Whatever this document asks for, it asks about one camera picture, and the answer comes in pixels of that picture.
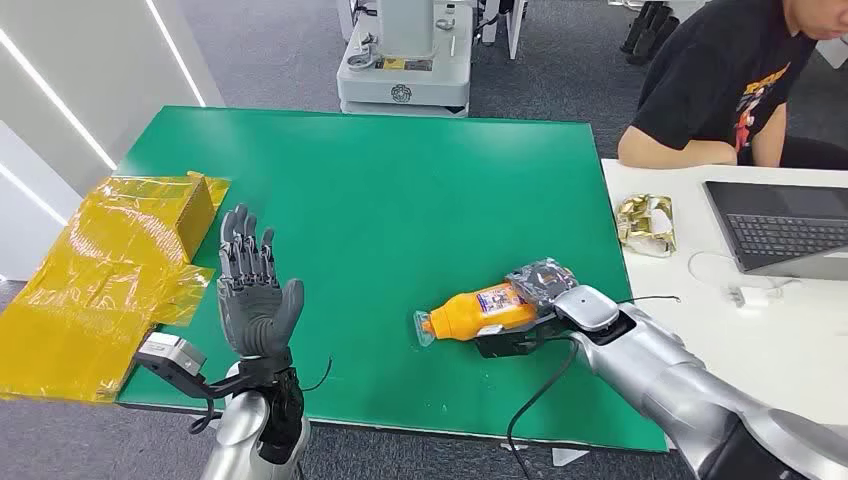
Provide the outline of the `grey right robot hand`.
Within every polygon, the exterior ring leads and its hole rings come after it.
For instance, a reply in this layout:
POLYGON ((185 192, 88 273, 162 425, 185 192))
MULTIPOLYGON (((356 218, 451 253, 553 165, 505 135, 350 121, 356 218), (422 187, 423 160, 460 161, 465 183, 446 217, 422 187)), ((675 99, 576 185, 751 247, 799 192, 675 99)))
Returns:
POLYGON ((574 274, 553 258, 545 258, 519 267, 505 275, 518 296, 532 305, 539 315, 551 313, 555 300, 579 285, 574 274))

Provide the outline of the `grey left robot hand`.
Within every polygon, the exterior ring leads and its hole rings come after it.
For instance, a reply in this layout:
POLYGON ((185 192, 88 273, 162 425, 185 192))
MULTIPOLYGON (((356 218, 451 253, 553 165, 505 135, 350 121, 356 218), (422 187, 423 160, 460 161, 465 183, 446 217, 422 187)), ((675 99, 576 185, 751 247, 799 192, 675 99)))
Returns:
POLYGON ((284 354, 302 313, 303 282, 281 282, 272 228, 257 233, 257 217, 243 203, 227 211, 220 228, 216 282, 221 326, 241 357, 284 354))

